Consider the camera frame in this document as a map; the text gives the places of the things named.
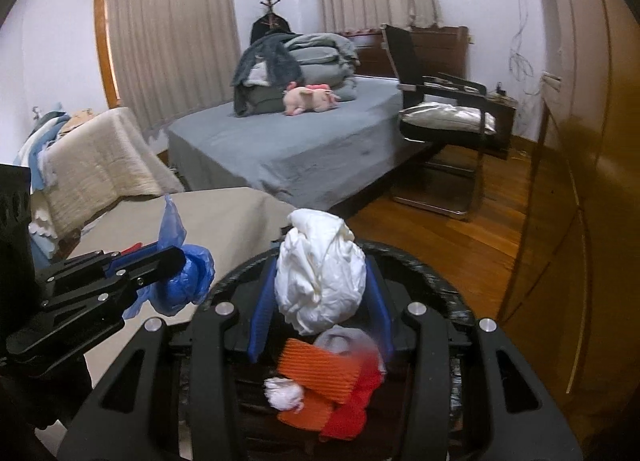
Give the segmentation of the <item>blue plastic bag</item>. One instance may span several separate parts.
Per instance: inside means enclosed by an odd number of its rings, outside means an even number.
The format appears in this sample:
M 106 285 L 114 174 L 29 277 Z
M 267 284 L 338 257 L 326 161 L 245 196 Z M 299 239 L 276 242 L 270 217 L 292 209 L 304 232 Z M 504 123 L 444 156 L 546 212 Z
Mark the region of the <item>blue plastic bag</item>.
M 137 281 L 136 299 L 122 314 L 125 320 L 136 317 L 145 302 L 164 316 L 175 316 L 188 304 L 201 304 L 215 277 L 212 253 L 201 245 L 186 244 L 186 227 L 176 203 L 169 196 L 164 200 L 155 241 L 158 251 L 126 269 L 133 273 L 145 262 L 155 267 L 155 273 L 151 280 Z

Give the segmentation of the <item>red knitted glove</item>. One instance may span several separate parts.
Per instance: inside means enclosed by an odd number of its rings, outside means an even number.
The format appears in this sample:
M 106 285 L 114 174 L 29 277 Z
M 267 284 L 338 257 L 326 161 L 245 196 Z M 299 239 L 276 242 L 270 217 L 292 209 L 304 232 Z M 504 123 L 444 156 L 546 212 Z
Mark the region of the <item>red knitted glove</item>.
M 372 394 L 384 381 L 385 372 L 380 369 L 378 354 L 367 351 L 357 356 L 360 374 L 345 403 L 338 405 L 320 432 L 322 441 L 339 439 L 351 441 L 363 430 L 367 422 L 367 407 Z
M 129 254 L 129 253 L 134 253 L 134 252 L 140 250 L 142 247 L 143 247 L 143 243 L 142 242 L 136 242 L 131 247 L 127 247 L 127 249 L 122 250 L 122 252 L 120 252 L 120 255 L 126 255 L 126 254 Z

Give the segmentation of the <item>grey sock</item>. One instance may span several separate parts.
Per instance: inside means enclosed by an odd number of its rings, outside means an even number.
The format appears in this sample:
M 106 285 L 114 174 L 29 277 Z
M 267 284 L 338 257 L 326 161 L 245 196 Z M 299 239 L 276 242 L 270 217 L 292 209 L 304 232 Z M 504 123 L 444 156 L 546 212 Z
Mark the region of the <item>grey sock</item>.
M 318 335 L 314 340 L 314 346 L 337 355 L 375 354 L 378 359 L 378 371 L 380 374 L 386 374 L 386 366 L 378 345 L 361 329 L 334 325 Z

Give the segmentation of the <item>white tissue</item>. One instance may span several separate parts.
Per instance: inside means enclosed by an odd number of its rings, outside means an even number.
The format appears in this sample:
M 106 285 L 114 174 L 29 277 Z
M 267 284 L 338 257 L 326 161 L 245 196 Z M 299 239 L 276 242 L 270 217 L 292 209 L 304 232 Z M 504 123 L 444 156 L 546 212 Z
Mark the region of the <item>white tissue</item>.
M 352 318 L 366 290 L 366 255 L 344 220 L 297 209 L 280 244 L 274 296 L 300 335 L 316 335 Z

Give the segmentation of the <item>black lined trash bin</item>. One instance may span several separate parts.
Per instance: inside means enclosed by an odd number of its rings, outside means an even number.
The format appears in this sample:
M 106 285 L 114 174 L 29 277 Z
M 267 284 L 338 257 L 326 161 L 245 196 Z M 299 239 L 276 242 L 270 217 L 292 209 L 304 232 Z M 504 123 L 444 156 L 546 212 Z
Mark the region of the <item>black lined trash bin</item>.
M 282 423 L 259 385 L 293 328 L 273 296 L 277 254 L 249 259 L 216 285 L 193 320 L 189 424 L 198 460 L 467 460 L 474 407 L 465 380 L 474 317 L 449 282 L 412 255 L 366 241 L 367 288 L 350 324 L 386 376 L 352 439 Z

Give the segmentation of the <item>blue white scalloped cloth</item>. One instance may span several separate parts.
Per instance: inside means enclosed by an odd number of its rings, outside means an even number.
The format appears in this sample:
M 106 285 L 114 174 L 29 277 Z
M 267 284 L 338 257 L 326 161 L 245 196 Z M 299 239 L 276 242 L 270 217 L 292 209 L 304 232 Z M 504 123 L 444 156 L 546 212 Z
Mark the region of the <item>blue white scalloped cloth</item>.
M 43 268 L 51 264 L 58 252 L 58 233 L 46 198 L 47 191 L 56 185 L 58 177 L 48 153 L 61 139 L 61 131 L 70 121 L 70 115 L 58 109 L 42 116 L 36 111 L 36 116 L 34 128 L 17 152 L 14 164 L 29 169 L 32 217 L 28 231 L 35 266 Z

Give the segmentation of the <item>beige quilted cover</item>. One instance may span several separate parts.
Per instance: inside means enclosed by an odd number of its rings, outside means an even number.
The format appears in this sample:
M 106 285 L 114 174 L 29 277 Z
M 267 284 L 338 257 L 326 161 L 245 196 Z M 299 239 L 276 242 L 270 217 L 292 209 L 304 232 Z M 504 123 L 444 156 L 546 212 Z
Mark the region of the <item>beige quilted cover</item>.
M 127 107 L 104 111 L 60 136 L 48 153 L 58 182 L 46 193 L 58 239 L 122 198 L 183 191 Z

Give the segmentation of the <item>grey sheet bed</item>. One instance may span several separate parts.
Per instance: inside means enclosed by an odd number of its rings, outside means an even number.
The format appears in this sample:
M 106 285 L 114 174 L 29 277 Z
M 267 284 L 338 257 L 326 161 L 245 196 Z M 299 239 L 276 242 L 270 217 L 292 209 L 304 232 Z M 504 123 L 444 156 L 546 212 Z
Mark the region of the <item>grey sheet bed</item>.
M 356 85 L 356 99 L 326 112 L 238 117 L 223 104 L 189 114 L 167 130 L 169 162 L 193 190 L 250 187 L 329 210 L 422 149 L 399 132 L 396 80 Z

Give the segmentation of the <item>left beige curtain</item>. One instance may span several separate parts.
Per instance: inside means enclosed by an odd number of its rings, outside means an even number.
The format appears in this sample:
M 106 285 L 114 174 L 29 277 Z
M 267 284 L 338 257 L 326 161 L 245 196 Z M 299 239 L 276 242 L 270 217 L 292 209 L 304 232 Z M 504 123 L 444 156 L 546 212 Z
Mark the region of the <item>left beige curtain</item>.
M 233 0 L 106 0 L 106 13 L 119 99 L 143 131 L 230 102 Z

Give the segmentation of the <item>pink plush pig toy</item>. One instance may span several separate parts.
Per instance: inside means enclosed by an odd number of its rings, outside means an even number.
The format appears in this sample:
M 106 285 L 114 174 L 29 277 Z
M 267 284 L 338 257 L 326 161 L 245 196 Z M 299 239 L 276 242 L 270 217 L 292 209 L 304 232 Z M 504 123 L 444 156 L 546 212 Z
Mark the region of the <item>pink plush pig toy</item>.
M 341 101 L 328 84 L 298 85 L 291 82 L 283 95 L 284 113 L 293 117 L 304 112 L 326 112 Z

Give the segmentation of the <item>folded grey blanket pile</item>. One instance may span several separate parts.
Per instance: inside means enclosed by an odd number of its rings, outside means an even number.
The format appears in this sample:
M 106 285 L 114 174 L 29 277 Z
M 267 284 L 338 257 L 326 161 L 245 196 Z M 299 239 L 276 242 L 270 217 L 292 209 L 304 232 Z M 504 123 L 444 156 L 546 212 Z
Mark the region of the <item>folded grey blanket pile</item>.
M 326 85 L 341 102 L 357 98 L 360 59 L 350 39 L 336 33 L 311 33 L 296 36 L 284 47 L 299 64 L 305 85 Z

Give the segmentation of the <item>wooden coat rack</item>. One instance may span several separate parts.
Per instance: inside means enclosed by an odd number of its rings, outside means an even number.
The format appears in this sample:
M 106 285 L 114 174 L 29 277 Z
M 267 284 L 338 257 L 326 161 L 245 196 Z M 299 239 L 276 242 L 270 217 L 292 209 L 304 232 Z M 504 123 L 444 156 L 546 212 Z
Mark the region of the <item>wooden coat rack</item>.
M 269 29 L 279 27 L 279 21 L 277 20 L 277 15 L 274 12 L 274 6 L 278 3 L 280 3 L 280 0 L 263 0 L 260 2 L 264 8 L 264 14 L 260 18 L 260 22 Z

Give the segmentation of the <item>wooden nightstand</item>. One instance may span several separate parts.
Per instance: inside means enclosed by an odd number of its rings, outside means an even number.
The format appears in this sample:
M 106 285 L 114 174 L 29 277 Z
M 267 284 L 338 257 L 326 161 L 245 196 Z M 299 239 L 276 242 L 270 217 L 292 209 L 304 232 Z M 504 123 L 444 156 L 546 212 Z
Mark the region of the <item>wooden nightstand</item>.
M 494 132 L 486 132 L 484 149 L 486 154 L 506 160 L 518 102 L 503 91 L 489 93 L 487 101 L 489 110 L 486 112 L 486 128 L 492 126 Z

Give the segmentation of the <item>black office chair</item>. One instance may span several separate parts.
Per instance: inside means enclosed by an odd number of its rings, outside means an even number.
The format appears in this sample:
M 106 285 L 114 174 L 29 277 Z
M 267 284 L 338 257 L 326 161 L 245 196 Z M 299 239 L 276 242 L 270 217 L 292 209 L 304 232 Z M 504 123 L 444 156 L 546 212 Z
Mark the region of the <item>black office chair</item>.
M 486 140 L 496 134 L 486 88 L 443 74 L 424 76 L 409 31 L 385 25 L 382 35 L 402 96 L 399 132 L 425 147 L 422 158 L 401 168 L 392 199 L 467 221 L 482 196 Z

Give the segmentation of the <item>silver cushion on chair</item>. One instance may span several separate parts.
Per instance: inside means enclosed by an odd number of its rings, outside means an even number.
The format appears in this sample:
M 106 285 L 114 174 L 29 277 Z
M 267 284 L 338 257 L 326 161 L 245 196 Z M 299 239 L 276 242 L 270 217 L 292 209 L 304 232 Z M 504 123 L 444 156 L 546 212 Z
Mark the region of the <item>silver cushion on chair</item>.
M 402 109 L 402 122 L 429 130 L 479 133 L 483 112 L 480 109 L 439 102 L 424 102 Z

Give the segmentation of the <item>dark wooden headboard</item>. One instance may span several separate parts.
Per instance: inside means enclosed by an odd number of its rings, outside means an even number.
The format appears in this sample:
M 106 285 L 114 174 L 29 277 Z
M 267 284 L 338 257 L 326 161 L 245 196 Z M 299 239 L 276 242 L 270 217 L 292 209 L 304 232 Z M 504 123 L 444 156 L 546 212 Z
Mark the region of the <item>dark wooden headboard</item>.
M 371 77 L 393 77 L 393 67 L 383 47 L 380 29 L 346 31 L 341 32 L 341 36 L 350 39 L 356 46 L 360 60 L 358 74 Z M 450 76 L 466 78 L 470 40 L 468 27 L 416 28 L 411 36 L 423 74 L 434 76 L 442 72 Z

